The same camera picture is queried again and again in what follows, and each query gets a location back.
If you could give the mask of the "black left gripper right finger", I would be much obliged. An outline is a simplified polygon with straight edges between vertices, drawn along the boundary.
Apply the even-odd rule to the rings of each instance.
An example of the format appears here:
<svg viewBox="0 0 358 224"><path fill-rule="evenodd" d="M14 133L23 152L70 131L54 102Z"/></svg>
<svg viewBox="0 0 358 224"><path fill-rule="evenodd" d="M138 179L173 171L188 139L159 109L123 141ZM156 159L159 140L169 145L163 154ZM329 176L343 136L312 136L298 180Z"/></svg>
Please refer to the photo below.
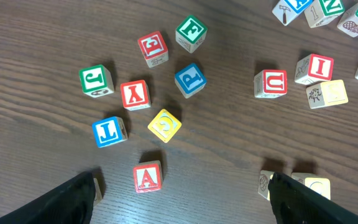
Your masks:
<svg viewBox="0 0 358 224"><path fill-rule="evenodd" d="M268 190L278 224L358 224L358 215L284 173L273 174Z"/></svg>

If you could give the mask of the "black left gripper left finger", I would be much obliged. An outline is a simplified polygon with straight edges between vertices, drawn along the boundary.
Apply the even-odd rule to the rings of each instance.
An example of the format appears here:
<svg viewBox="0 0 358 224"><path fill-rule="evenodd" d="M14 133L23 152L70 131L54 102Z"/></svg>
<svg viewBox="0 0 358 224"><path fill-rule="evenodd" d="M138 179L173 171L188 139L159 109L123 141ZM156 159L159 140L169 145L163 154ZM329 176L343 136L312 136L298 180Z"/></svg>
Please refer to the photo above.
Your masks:
<svg viewBox="0 0 358 224"><path fill-rule="evenodd" d="M96 196L93 175L82 172L0 218L0 224L90 224Z"/></svg>

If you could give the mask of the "yellow C block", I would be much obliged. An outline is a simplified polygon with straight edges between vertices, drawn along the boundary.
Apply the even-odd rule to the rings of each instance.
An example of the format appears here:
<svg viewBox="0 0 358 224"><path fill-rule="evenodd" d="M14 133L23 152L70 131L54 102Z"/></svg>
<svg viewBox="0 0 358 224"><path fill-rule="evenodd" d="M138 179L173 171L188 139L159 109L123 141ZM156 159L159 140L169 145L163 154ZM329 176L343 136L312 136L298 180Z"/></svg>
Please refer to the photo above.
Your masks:
<svg viewBox="0 0 358 224"><path fill-rule="evenodd" d="M269 182L272 179L274 172L268 170L261 170L258 182L258 193L265 199L270 200Z"/></svg>

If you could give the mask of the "yellow O block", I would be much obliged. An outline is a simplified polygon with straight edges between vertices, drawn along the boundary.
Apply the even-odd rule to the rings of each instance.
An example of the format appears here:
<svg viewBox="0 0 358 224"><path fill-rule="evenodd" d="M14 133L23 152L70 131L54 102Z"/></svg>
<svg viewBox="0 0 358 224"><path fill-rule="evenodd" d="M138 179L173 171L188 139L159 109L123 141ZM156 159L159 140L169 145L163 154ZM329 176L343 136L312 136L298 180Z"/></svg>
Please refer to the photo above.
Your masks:
<svg viewBox="0 0 358 224"><path fill-rule="evenodd" d="M328 200L331 199L331 182L329 179L301 172L293 172L291 177Z"/></svg>

